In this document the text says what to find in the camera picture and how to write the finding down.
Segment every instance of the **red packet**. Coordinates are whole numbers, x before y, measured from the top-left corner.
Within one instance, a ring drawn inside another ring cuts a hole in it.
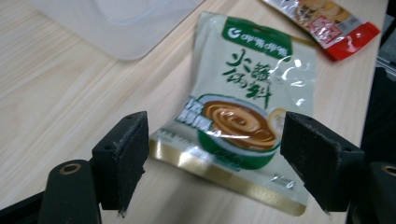
[[[303,27],[335,59],[343,60],[380,31],[330,0],[263,0]]]

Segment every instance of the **sauce packet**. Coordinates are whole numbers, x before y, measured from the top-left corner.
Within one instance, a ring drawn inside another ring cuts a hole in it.
[[[380,31],[331,0],[262,0],[311,34],[335,59],[343,60]]]
[[[286,111],[313,114],[315,71],[309,42],[203,12],[193,90],[180,115],[150,136],[150,155],[301,215],[308,192],[279,147]]]

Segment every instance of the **gold packet border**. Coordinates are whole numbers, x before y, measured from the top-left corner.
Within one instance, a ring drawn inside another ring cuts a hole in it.
[[[162,143],[161,140],[151,139],[149,147],[150,156],[156,160],[170,163],[182,170],[198,175],[227,189],[232,189],[289,215],[298,217],[305,211],[306,206],[304,204],[297,203],[264,186],[227,172],[212,163],[194,157],[187,151],[170,147]]]

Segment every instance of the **plastic container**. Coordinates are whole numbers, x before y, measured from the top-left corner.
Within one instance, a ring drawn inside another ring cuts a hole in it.
[[[204,0],[31,0],[45,15],[111,56],[147,54]]]

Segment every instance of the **plastic food packet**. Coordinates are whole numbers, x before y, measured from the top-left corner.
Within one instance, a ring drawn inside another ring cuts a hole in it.
[[[262,0],[311,34],[335,60],[343,60],[380,31],[330,0]]]
[[[308,193],[278,151],[286,111],[313,113],[316,55],[307,44],[203,12],[192,57],[194,88],[180,115],[151,135],[151,156],[301,215]]]

